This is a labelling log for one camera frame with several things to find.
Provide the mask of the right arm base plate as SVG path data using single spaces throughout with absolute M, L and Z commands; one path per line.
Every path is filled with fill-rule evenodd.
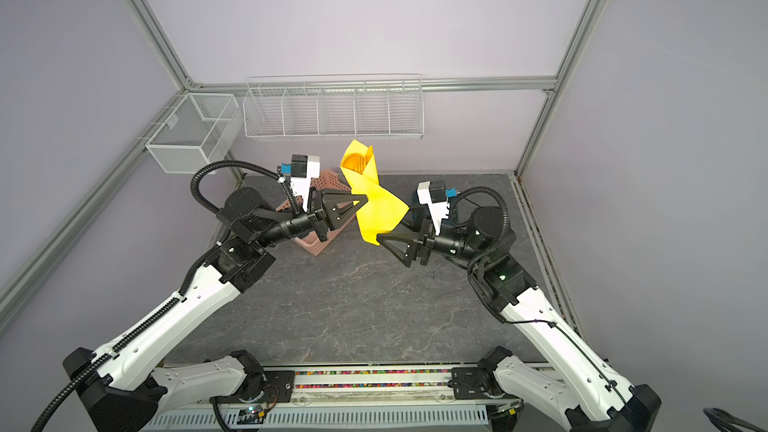
M 452 368 L 448 387 L 457 400 L 523 401 L 516 395 L 504 392 L 490 372 L 476 365 Z

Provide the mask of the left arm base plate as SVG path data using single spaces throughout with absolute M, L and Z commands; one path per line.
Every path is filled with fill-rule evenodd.
M 266 370 L 258 378 L 247 378 L 234 394 L 217 398 L 219 404 L 280 404 L 291 400 L 296 373 L 294 370 Z

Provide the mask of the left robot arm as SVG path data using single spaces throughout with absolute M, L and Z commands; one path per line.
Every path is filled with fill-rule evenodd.
M 297 162 L 289 170 L 272 171 L 221 160 L 198 170 L 190 192 L 223 225 L 222 238 L 193 262 L 180 287 L 136 324 L 95 350 L 78 348 L 66 357 L 69 382 L 43 409 L 33 430 L 43 430 L 72 394 L 100 431 L 139 431 L 156 416 L 200 400 L 260 398 L 267 386 L 264 368 L 245 350 L 180 368 L 160 363 L 208 317 L 263 277 L 275 262 L 271 247 L 311 232 L 326 239 L 369 200 L 365 194 L 318 190 L 308 176 L 295 174 L 299 168 Z M 201 182 L 219 169 L 270 178 L 283 189 L 290 211 L 268 208 L 249 187 L 233 192 L 223 206 L 215 205 L 202 193 Z

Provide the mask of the yellow plastic fork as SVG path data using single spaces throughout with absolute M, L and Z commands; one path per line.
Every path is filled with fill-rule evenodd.
M 361 154 L 353 154 L 345 159 L 345 167 L 358 174 L 362 174 L 367 166 L 367 158 Z

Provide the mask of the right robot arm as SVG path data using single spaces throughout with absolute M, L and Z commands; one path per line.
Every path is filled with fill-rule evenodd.
M 419 185 L 417 196 L 418 205 L 378 234 L 378 244 L 405 266 L 440 255 L 462 268 L 484 308 L 516 327 L 561 378 L 554 381 L 498 346 L 478 363 L 479 388 L 515 396 L 567 431 L 651 430 L 660 397 L 602 359 L 512 256 L 516 235 L 503 196 L 485 186 L 457 193 L 429 182 Z

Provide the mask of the yellow paper napkin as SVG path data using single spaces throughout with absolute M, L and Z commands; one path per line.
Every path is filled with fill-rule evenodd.
M 361 154 L 367 158 L 367 166 L 362 174 L 345 167 L 345 159 L 353 154 Z M 351 192 L 368 197 L 368 203 L 356 213 L 362 239 L 367 243 L 379 245 L 377 235 L 393 231 L 408 212 L 409 206 L 380 185 L 372 146 L 353 140 L 343 154 L 340 167 Z

